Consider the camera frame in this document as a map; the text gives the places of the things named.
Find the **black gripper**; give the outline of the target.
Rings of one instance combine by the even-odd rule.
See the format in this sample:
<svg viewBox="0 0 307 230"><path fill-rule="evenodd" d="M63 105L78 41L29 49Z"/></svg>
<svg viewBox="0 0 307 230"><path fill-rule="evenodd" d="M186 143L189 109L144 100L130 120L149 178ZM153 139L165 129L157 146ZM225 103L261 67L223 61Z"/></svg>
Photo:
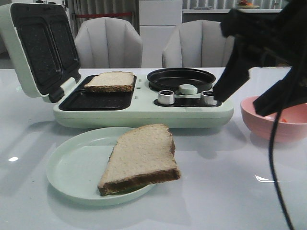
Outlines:
<svg viewBox="0 0 307 230"><path fill-rule="evenodd" d="M221 22L224 37L235 42L229 61L213 87L214 99L226 101L249 80L248 70L262 67L266 55L290 65L286 76L254 102L256 114L267 116L307 102L307 2L291 0L272 19L231 9Z"/></svg>

